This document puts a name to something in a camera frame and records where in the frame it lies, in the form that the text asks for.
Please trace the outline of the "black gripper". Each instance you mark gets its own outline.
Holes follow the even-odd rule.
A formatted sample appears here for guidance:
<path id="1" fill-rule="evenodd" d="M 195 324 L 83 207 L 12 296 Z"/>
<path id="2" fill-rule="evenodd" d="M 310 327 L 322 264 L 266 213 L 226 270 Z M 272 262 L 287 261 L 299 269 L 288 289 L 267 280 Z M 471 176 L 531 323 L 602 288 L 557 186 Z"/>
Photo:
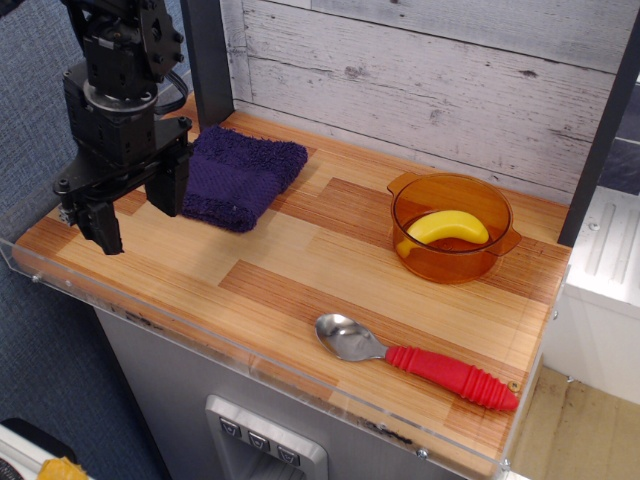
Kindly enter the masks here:
<path id="1" fill-rule="evenodd" d="M 105 255 L 124 252 L 114 202 L 143 185 L 147 199 L 170 217 L 182 212 L 191 147 L 187 117 L 157 120 L 149 102 L 132 111 L 99 108 L 82 95 L 65 96 L 75 159 L 54 181 L 64 210 L 76 210 L 86 240 Z"/>

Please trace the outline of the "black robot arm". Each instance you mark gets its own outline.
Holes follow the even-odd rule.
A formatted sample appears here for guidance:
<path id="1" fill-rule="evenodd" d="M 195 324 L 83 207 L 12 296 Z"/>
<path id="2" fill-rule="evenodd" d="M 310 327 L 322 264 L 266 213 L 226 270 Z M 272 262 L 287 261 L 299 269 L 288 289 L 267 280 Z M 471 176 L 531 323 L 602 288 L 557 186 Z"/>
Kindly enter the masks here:
<path id="1" fill-rule="evenodd" d="M 170 217 L 182 210 L 192 122 L 173 117 L 189 89 L 174 68 L 184 37 L 161 1 L 68 1 L 84 55 L 63 85 L 77 155 L 54 181 L 60 217 L 107 255 L 122 253 L 114 203 L 144 187 Z"/>

